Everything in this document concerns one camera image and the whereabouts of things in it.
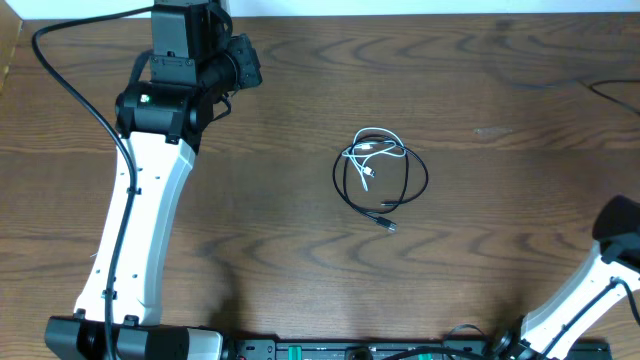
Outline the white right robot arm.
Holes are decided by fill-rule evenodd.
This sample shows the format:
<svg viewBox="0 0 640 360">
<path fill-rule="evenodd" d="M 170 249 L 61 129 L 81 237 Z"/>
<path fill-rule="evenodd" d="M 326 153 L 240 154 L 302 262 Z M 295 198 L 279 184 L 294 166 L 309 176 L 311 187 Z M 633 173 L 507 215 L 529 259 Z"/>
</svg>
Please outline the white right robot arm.
<svg viewBox="0 0 640 360">
<path fill-rule="evenodd" d="M 518 319 L 492 346 L 495 359 L 564 359 L 571 347 L 623 297 L 639 318 L 639 203 L 613 197 L 592 229 L 587 258 L 539 308 Z"/>
</svg>

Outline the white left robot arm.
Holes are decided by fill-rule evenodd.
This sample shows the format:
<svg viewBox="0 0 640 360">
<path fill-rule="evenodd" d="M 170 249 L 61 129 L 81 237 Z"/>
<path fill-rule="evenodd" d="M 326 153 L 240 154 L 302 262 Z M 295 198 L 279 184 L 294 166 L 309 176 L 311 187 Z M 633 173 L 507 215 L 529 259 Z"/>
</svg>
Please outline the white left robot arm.
<svg viewBox="0 0 640 360">
<path fill-rule="evenodd" d="M 204 59 L 140 54 L 116 100 L 116 178 L 91 274 L 45 344 L 61 359 L 227 359 L 208 328 L 161 322 L 164 263 L 181 192 L 216 104 L 262 82 L 247 35 Z"/>
</svg>

